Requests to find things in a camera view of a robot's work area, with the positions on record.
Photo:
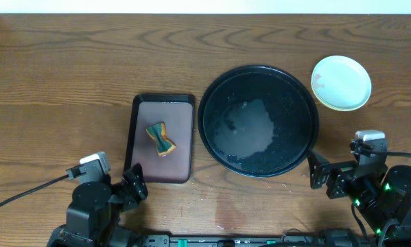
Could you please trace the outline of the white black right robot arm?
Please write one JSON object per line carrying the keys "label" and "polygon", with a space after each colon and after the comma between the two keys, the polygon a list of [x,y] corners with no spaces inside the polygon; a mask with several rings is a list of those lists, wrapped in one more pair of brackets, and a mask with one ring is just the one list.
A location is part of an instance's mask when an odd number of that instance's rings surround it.
{"label": "white black right robot arm", "polygon": [[350,143],[354,160],[330,163],[309,151],[310,187],[327,187],[330,199],[348,197],[374,231],[373,243],[411,243],[411,166],[388,167],[391,153],[385,139]]}

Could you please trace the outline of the mint green plate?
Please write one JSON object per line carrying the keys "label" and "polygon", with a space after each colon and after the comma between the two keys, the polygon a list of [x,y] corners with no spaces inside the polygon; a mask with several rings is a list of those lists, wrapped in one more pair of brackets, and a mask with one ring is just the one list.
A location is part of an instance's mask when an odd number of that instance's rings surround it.
{"label": "mint green plate", "polygon": [[319,61],[311,76],[311,87],[315,91],[335,91],[368,94],[372,84],[366,69],[357,61],[346,56],[328,56]]}

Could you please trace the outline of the yellow plate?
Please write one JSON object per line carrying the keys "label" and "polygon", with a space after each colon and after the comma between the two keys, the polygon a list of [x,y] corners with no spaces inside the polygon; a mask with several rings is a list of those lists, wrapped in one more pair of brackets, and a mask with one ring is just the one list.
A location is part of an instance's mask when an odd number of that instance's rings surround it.
{"label": "yellow plate", "polygon": [[335,91],[315,91],[316,98],[327,108],[338,111],[352,111],[359,109],[369,99],[368,94],[345,93]]}

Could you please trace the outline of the green yellow sponge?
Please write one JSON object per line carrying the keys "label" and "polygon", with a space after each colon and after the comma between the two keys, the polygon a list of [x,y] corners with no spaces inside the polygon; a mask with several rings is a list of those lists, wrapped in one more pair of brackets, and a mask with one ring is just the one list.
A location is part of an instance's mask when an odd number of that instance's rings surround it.
{"label": "green yellow sponge", "polygon": [[155,142],[156,151],[159,156],[166,156],[176,149],[176,144],[167,137],[167,130],[164,122],[146,128],[146,132]]}

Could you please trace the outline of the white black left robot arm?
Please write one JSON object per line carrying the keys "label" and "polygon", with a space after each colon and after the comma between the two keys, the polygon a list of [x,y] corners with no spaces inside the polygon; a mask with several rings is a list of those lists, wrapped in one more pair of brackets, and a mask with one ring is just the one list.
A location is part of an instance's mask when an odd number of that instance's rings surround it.
{"label": "white black left robot arm", "polygon": [[145,237],[119,225],[120,214],[139,208],[148,196],[143,170],[135,164],[112,184],[110,176],[77,186],[67,208],[66,223],[54,229],[48,246],[142,246]]}

